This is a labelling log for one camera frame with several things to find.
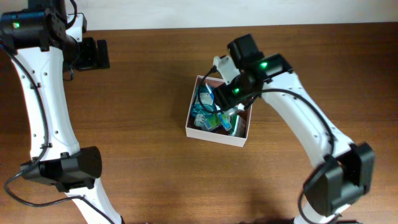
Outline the teal mouthwash bottle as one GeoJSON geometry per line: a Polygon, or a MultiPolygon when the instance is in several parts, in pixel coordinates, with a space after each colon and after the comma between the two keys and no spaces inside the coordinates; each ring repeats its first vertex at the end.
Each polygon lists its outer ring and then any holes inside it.
{"type": "Polygon", "coordinates": [[[205,115],[211,114],[209,111],[214,111],[213,99],[205,86],[199,86],[190,110],[190,114],[195,118],[194,125],[202,128],[205,115]]]}

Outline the green white soap box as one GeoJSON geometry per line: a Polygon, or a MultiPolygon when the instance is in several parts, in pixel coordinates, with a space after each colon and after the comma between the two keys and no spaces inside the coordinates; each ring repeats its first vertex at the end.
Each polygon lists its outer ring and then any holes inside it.
{"type": "Polygon", "coordinates": [[[229,135],[237,138],[245,137],[246,133],[246,120],[240,117],[240,115],[235,114],[232,116],[231,129],[229,130],[229,135]]]}

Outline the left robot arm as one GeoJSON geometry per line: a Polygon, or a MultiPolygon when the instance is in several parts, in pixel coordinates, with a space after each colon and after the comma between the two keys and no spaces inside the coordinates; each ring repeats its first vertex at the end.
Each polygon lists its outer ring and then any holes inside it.
{"type": "Polygon", "coordinates": [[[64,1],[30,0],[1,16],[1,48],[19,76],[31,135],[18,176],[54,186],[88,223],[122,223],[101,182],[100,150],[80,146],[68,114],[63,74],[110,66],[106,41],[86,37],[86,27],[64,1]]]}

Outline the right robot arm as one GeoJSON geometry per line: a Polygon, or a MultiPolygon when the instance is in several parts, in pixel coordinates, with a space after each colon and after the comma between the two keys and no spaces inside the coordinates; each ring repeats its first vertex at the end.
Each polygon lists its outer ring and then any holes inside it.
{"type": "Polygon", "coordinates": [[[287,123],[313,166],[298,198],[294,223],[340,223],[341,214],[369,193],[375,153],[342,133],[312,100],[290,63],[279,53],[265,56],[247,34],[215,56],[212,71],[224,83],[215,104],[227,111],[262,98],[287,123]]]}

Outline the dark blue pump bottle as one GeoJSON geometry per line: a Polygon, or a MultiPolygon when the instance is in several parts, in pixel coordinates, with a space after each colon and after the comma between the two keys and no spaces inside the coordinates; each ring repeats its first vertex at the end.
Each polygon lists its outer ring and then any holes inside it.
{"type": "MultiPolygon", "coordinates": [[[[225,112],[231,116],[231,120],[232,120],[232,116],[240,113],[241,110],[237,107],[234,107],[225,112]]],[[[217,114],[206,114],[203,125],[202,125],[202,129],[204,129],[205,131],[212,131],[218,127],[223,128],[218,115],[217,114]]]]}

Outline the blue white toothbrush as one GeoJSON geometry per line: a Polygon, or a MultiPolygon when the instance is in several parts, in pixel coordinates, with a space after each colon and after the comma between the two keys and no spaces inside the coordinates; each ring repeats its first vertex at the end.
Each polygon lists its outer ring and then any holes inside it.
{"type": "MultiPolygon", "coordinates": [[[[215,97],[214,97],[214,94],[212,92],[211,86],[209,86],[209,84],[206,83],[205,87],[206,87],[206,89],[208,90],[210,96],[213,99],[214,110],[215,111],[220,110],[220,107],[215,103],[215,97]]],[[[226,112],[217,112],[217,115],[218,115],[218,117],[220,119],[220,122],[221,122],[222,126],[224,127],[224,129],[226,131],[229,131],[232,128],[231,116],[228,113],[226,113],[226,112]]]]}

